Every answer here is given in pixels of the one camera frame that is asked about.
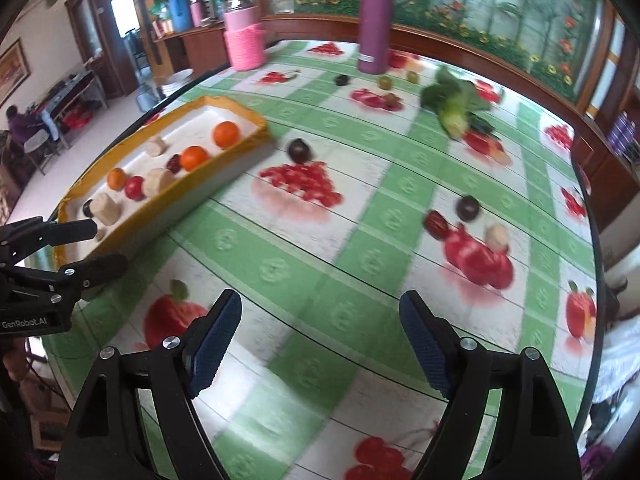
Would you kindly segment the person left hand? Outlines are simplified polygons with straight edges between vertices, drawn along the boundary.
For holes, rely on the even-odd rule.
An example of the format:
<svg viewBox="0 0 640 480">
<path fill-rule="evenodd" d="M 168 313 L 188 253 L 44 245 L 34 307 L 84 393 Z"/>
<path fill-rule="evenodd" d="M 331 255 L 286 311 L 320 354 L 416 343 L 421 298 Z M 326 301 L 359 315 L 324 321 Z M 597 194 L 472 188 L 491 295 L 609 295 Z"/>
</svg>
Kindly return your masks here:
<svg viewBox="0 0 640 480">
<path fill-rule="evenodd" d="M 28 362 L 24 338 L 4 340 L 1 343 L 2 362 L 8 371 L 9 378 L 21 382 L 28 375 Z"/>
</svg>

